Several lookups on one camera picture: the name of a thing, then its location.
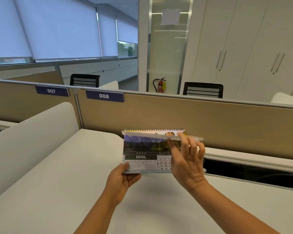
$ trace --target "right hand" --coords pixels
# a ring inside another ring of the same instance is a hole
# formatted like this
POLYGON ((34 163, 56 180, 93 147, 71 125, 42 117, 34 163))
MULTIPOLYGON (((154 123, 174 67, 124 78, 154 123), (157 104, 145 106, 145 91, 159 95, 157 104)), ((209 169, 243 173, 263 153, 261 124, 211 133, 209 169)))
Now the right hand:
POLYGON ((200 185, 208 183, 203 171, 205 146, 199 141, 195 142, 190 136, 186 137, 183 133, 178 133, 178 136, 181 140, 180 151, 172 140, 167 140, 172 152, 172 174, 191 194, 200 185))

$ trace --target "beige partition panel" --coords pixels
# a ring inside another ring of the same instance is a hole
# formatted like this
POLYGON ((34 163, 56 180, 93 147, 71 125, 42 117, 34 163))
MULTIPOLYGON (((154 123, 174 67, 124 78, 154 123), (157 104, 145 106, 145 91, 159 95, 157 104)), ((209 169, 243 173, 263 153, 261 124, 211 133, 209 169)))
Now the beige partition panel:
POLYGON ((38 94, 34 85, 0 82, 0 120, 21 122, 62 102, 73 105, 78 126, 81 128, 72 89, 69 97, 38 94))
POLYGON ((16 77, 11 77, 6 79, 15 80, 15 81, 34 82, 34 83, 45 83, 45 84, 63 84, 62 77, 57 71, 28 74, 28 75, 16 76, 16 77))
POLYGON ((293 159, 293 109, 125 94, 125 102, 87 99, 77 90, 85 129, 112 132, 184 128, 206 146, 293 159))

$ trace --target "fire extinguisher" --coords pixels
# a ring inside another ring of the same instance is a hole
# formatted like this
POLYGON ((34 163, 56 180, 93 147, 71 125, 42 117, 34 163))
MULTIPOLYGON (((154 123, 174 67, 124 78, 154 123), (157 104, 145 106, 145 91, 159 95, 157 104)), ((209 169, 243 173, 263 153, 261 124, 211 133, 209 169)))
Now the fire extinguisher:
POLYGON ((154 86, 157 93, 164 93, 164 90, 166 89, 166 80, 164 80, 165 78, 166 77, 153 80, 153 86, 154 86), (159 80, 157 89, 154 85, 154 81, 156 81, 156 80, 159 80))

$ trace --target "office chair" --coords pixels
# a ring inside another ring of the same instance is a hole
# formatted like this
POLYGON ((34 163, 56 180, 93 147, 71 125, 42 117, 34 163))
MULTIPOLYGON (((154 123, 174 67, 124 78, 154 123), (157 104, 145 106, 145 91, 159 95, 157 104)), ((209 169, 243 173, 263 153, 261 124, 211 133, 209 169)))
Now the office chair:
POLYGON ((220 84, 185 82, 183 95, 223 98, 224 86, 220 84))
POLYGON ((69 85, 97 88, 99 86, 99 78, 99 75, 94 74, 72 74, 69 85))

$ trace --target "desk number sign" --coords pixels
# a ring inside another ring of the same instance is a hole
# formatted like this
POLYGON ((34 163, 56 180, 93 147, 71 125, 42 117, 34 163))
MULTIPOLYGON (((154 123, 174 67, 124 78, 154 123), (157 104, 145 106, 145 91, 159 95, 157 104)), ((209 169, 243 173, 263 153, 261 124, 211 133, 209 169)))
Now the desk number sign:
POLYGON ((104 92, 104 91, 94 91, 94 90, 86 90, 87 98, 89 99, 97 99, 103 101, 112 101, 112 102, 124 102, 124 93, 112 93, 112 92, 104 92))
POLYGON ((69 97, 67 88, 38 86, 38 85, 35 85, 35 88, 38 94, 48 94, 48 95, 69 97))

